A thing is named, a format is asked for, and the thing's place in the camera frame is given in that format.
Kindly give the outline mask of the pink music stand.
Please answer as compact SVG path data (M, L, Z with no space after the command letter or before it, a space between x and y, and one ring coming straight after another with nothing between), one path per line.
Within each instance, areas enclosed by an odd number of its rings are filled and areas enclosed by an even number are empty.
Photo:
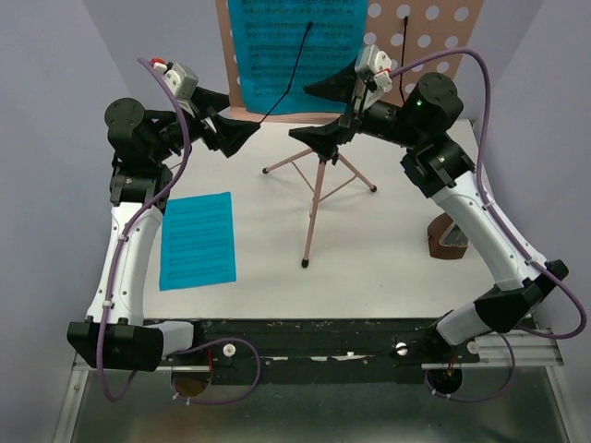
M240 90L240 95L241 95L241 89L240 89L240 86L237 84L237 81L238 81L238 69L237 69L237 62L236 62L236 60L235 60L235 46L234 46L233 37L232 37L232 35L231 35L231 25L230 25L230 20L229 20L229 12L228 12L228 5L227 5L227 3L226 3L226 5L225 5L225 9L226 9L226 12L227 12L227 15L228 15L228 19L227 19L227 24L228 24L228 27L227 27L227 31L226 31L226 32L227 32L227 34L229 35L229 37L231 38L231 40L232 40L232 45L233 45L233 47L234 47L234 50L233 50L233 53L232 53L232 56L231 56L231 58L232 58L233 62L235 63L235 66L236 66L236 73L235 73L234 82L235 82L235 84L237 85L237 87L239 88L239 90ZM372 43L368 43L368 42L365 40L365 38L363 37L363 42L362 42L361 48L360 48L360 49L359 49L359 51L358 51L358 54L359 54L360 50L361 50L361 49L362 49L364 46L366 46L366 45L371 45L371 44L372 44ZM394 68L394 66L393 66L393 64L392 64L392 71L391 71L391 73L390 73L390 77L391 77L391 78L392 78L392 80L393 80L393 78L394 78L395 76L396 76L396 70L395 70L395 68ZM384 96L385 96L386 94L388 94L389 92L383 93L383 96L382 96L382 97L379 99L379 101L383 101L383 102L385 102L385 101L384 101ZM404 101L403 101L401 104L398 104L398 105L397 105L397 104L394 104L394 105L396 105L396 106L402 106L402 105L404 104L404 102L406 101L406 99L405 99L405 100L404 100ZM246 106L245 106L245 104L243 103L242 95L241 95L241 102L242 102L243 106L244 106L244 107L245 107L245 109L246 109ZM345 104L344 104L344 110L343 110L341 113L339 113L339 114L337 114L337 113L331 113L331 114L333 114L333 116L334 116L334 118L333 118L332 122L333 122L333 121L335 121L335 120L337 120L337 119L339 118L339 116L340 116L341 114L343 114L343 113L344 113L344 111L345 111L345 107L346 107L346 106L345 106ZM247 109L246 109L246 111L247 111L248 113L250 113L250 114L253 114L253 115L256 117L256 119L257 119L257 121L258 121L258 122L263 122L263 121L265 121L267 118L269 118L269 117L272 117L272 116L284 116L284 115L289 115L289 114L280 114L280 115L272 115L272 114L254 114L254 113L251 113L251 112L249 112ZM317 155L315 152L313 152L313 151L312 151L312 150L311 150L311 149L310 149L310 148L309 148L309 147L308 147L306 144L304 144L304 145L305 145L305 154L306 154L306 155L315 155L315 156L317 157L317 159L318 159L318 169L317 169L317 174L316 174L316 177L315 177L315 179L314 179L313 181L311 181L311 182L309 183L309 188L310 188L310 190L312 191L312 194L313 194L313 197L312 197L312 199L311 199L311 204L310 204L310 214L311 214L311 215L316 215L316 214L317 214L317 212L318 212L318 207L319 207L319 205L320 205L321 201L322 201L322 200L325 198L325 194L324 194L324 192L323 192L323 190L322 190L322 186L323 186L323 182L324 182L324 175L325 175L326 169L327 169L327 167L328 167L328 165L329 165L329 164L335 164L335 163L341 162L341 161L343 160L343 155L342 155L342 154L340 153L340 151L339 151L339 148L340 148L340 147L341 147L343 144L341 144L341 145L339 145L339 146L338 146L338 152L337 152L337 154L336 154L334 157L330 157L330 158L324 158L324 157L320 157L320 156L318 156L318 155Z

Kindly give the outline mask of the blue sheet music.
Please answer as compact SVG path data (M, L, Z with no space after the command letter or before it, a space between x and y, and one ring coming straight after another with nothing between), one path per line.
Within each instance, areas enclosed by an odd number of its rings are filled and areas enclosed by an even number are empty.
M368 3L229 1L243 103L254 114L341 113L344 104L304 87L332 76L361 48Z
M171 199L163 217L162 291L236 281L232 194Z

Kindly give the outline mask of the brown wooden metronome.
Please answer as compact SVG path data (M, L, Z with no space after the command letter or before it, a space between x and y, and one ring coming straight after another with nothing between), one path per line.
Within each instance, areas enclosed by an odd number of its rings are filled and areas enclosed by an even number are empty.
M468 238L459 225L447 214L442 213L428 226L428 252L436 259L457 260L464 257Z

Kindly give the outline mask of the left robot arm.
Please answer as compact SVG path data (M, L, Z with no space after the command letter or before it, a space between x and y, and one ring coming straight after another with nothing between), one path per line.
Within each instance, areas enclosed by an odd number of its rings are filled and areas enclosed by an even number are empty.
M84 320L69 324L66 339L93 368L152 372L172 353L193 365L205 351L193 323L146 325L143 315L151 248L173 179L164 162L184 148L181 125L175 113L147 110L133 98L112 102L104 121L115 151L112 229L97 292Z

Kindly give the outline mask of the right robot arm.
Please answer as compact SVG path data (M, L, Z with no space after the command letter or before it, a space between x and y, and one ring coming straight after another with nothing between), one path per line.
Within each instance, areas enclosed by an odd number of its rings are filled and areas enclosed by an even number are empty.
M429 72L416 83L402 106L370 103L378 83L347 66L306 85L313 97L342 102L339 118L325 126L290 131L324 158L357 133L405 148L401 164L409 180L459 226L483 258L494 285L474 302L441 317L425 339L427 355L448 360L461 342L488 333L508 332L539 305L569 273L559 259L548 261L525 245L524 238L500 210L483 198L476 166L448 129L463 110L457 88L446 75Z

